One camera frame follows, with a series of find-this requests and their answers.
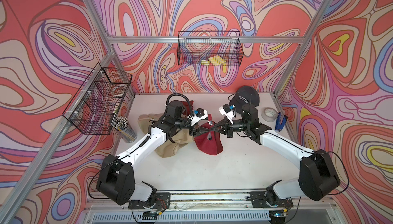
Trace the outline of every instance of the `aluminum frame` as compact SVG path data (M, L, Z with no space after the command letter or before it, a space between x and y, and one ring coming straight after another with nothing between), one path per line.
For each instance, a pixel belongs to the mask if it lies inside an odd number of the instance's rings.
M283 110L283 108L282 108L282 106L281 106L281 104L280 104L280 102L278 101L277 95L275 95L275 94L273 94L273 93L270 93L270 94L271 94L271 96L272 96L273 103L275 104L276 108L278 109L278 112L281 112L281 114L285 114L285 113L284 113L284 110ZM295 136L295 133L294 133L294 131L292 130L292 127L289 125L289 122L288 122L288 121L285 123L285 128L287 129L289 138L290 138L293 142L296 142L297 144L299 144L299 141L297 140L297 137Z
M97 27L97 30L101 36L101 39L108 50L107 54L103 58L101 65L107 67L111 61L111 57L113 57L114 64L118 69L123 69L123 65L121 64L118 55L116 54L113 44L114 43L176 43L177 37L175 36L109 36L101 18L99 17L97 8L94 4L93 0L82 0L87 8L89 15L91 16L94 24ZM241 36L240 42L242 43L294 43L300 44L298 48L295 50L290 63L287 68L284 70L276 89L274 90L274 94L277 91L283 88L285 84L285 80L292 74L293 67L298 63L302 53L307 47L308 43L311 40L311 37L317 26L321 22L323 16L325 15L326 10L331 5L333 0L322 0L321 5L319 6L316 14L311 20L311 23L306 31L305 36ZM134 92L132 93L132 101L135 97ZM42 148L39 150L37 156L30 163L27 170L23 173L21 179L17 182L16 186L12 189L6 200L3 202L3 205L0 209L0 224L8 224L10 223L14 216L16 215L19 208L22 206L24 200L28 196L32 187L36 183L37 179L40 177L42 171L45 169L47 163L52 158L56 148L61 143L68 129L70 128L70 123L63 118L47 141L44 143Z
M116 43L177 43L177 36L108 36L111 44ZM298 43L304 42L303 36L240 36L240 43Z
M253 209L252 202L246 199L252 191L266 191L265 188L260 189L236 189L236 190L184 190L184 191L157 191L170 192L170 208L171 211L179 211L179 209L192 208L192 210L249 210ZM92 192L91 195L96 198L105 197L101 192ZM292 198L295 205L298 198ZM313 201L307 197L302 197L301 206L308 209L330 209L336 207L336 202L332 197L324 197L320 201ZM98 211L129 211L128 203L120 206L112 200L96 200L89 197L86 203L86 209L90 211L95 209ZM280 210L284 207L265 207L257 208L264 210Z
M329 9L329 6L332 4L332 2L333 2L333 0L322 0L314 17L311 19L311 22L308 25L308 28L305 33L304 42L301 45L299 45L297 47L297 49L295 50L291 60L288 63L288 66L285 68L283 74L280 77L280 80L278 81L278 84L276 85L276 88L273 91L274 94L280 93L280 91L284 88L284 86L286 84L285 83L286 80L288 79L288 77L290 77L292 75L295 66L300 61L304 51L306 51L307 45L311 41L312 35L317 30L318 25L321 23L324 15L326 14L326 12Z
M98 30L98 33L101 36L101 39L108 50L108 52L115 53L115 50L113 49L113 45L109 42L108 39L108 31L106 30L104 23L101 20L101 17L98 14L98 10L96 8L96 5L94 4L94 0L82 0L83 3L86 5L86 9L88 14L90 15L91 19L93 20L94 24L96 25L96 28ZM118 55L115 55L115 66L117 69L124 70L123 65L120 62L120 59Z

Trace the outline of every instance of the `metal rail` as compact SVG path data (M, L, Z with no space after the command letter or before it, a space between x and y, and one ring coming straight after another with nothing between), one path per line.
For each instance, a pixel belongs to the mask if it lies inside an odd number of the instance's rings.
M115 50L113 49L112 44L109 42L108 39L108 31L106 30L104 23L101 20L101 17L98 14L98 10L96 8L96 5L94 4L94 0L82 0L83 3L86 5L86 9L87 12L89 13L91 19L93 20L94 24L96 25L96 28L98 30L98 33L101 36L102 42L104 43L106 49L109 52L115 52ZM123 65L120 62L119 57L117 56L117 54L115 55L115 66L117 69L121 69L124 70Z
M101 61L102 66L108 66L111 62L111 58L113 58L113 54L112 52L108 52ZM85 86L81 89L75 101L70 106L70 110L74 110L78 105L80 100L83 98L85 93L84 91L89 88L97 73L97 71L93 72L91 77L86 81ZM8 224L12 222L17 211L26 200L29 192L41 176L41 173L44 171L49 160L52 158L70 127L71 123L62 117L42 148L38 151L33 161L29 164L29 167L23 173L20 180L16 183L15 187L3 202L2 207L0 208L0 224Z
M241 43L303 43L303 36L240 36ZM177 43L177 36L108 36L111 44L116 43Z
M295 50L291 60L288 63L288 66L285 68L276 88L273 91L274 94L280 93L280 91L284 88L288 77L292 75L295 66L300 61L304 51L307 49L307 45L309 44L312 35L317 30L318 25L321 23L323 16L326 14L332 2L333 0L322 0L320 6L317 9L317 12L315 13L310 22L310 25L306 30L304 42Z

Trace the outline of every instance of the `navy cap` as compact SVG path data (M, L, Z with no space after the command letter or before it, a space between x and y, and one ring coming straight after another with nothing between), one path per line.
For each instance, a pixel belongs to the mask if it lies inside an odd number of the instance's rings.
M241 114L243 104L259 105L259 94L258 92L249 86L243 86L239 88L229 105L235 105L236 112Z

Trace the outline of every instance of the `red wire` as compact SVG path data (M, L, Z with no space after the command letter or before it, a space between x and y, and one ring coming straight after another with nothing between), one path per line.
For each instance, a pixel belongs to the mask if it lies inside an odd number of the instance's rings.
M158 200L160 200L160 201L161 201L161 203L162 203L162 207L164 207L164 205L165 205L165 209L167 209L167 205L165 204L164 200L162 200L162 199L160 199L160 198L158 198Z

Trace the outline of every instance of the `yellow sponge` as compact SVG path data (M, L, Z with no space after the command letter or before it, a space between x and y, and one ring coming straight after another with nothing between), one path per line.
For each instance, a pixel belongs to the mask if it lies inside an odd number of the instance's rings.
M218 55L210 57L209 61L214 66L217 66L217 65L220 65L220 64L225 64L225 60L223 58L221 58L220 56L218 56Z
M210 65L210 62L209 62L209 60L203 60L203 59L201 59L200 64L203 64L203 65Z

